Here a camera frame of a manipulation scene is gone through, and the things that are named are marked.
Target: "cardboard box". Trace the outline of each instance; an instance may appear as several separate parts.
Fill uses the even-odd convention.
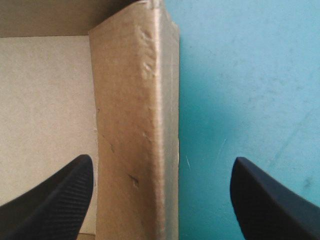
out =
[[[131,2],[0,0],[0,205],[89,154],[83,240],[178,239],[179,31]]]

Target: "black textured plastic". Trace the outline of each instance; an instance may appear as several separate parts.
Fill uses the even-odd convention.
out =
[[[235,160],[231,202],[247,240],[320,240],[320,208],[244,157]]]
[[[0,240],[77,239],[93,185],[92,160],[80,155],[35,188],[0,207]]]

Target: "turquoise surface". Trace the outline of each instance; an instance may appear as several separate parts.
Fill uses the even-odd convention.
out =
[[[237,156],[320,206],[320,1],[166,6],[181,31],[180,239],[243,240]]]

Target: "beige cardboard surface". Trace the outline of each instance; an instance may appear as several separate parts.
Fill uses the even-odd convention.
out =
[[[95,240],[95,236],[89,234],[79,234],[76,240]]]
[[[158,16],[159,59],[161,84],[162,154],[164,161],[165,239],[177,240],[178,172],[179,172],[179,29],[163,7]]]
[[[98,127],[97,240],[178,239],[178,29],[139,1],[89,32]]]
[[[88,35],[134,0],[0,0],[0,37]]]
[[[0,103],[0,205],[80,154],[97,170],[87,36],[0,38]],[[97,187],[83,233],[95,232],[96,200]]]

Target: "scratch on wall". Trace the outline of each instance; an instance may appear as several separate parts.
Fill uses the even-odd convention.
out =
[[[284,151],[286,150],[288,145],[292,142],[292,140],[295,138],[295,136],[297,135],[299,130],[305,125],[305,123],[306,123],[307,119],[309,118],[309,116],[311,115],[311,113],[315,110],[317,110],[317,109],[312,108],[310,111],[308,111],[304,115],[303,119],[300,122],[298,122],[298,124],[293,129],[291,134],[286,138],[284,143],[281,145],[280,149],[276,152],[273,159],[270,161],[270,164],[269,164],[270,168],[275,167],[275,165],[279,162],[278,160],[280,159],[280,157],[282,156],[282,154],[284,153]]]
[[[221,145],[221,147],[220,147],[220,149],[219,149],[219,151],[218,151],[218,155],[216,156],[216,161],[219,160],[220,155],[221,155],[221,152],[222,152],[222,150],[224,149],[224,147],[225,147],[225,145],[226,145],[226,141],[227,141],[227,139],[223,140],[223,143],[222,143],[222,145]]]

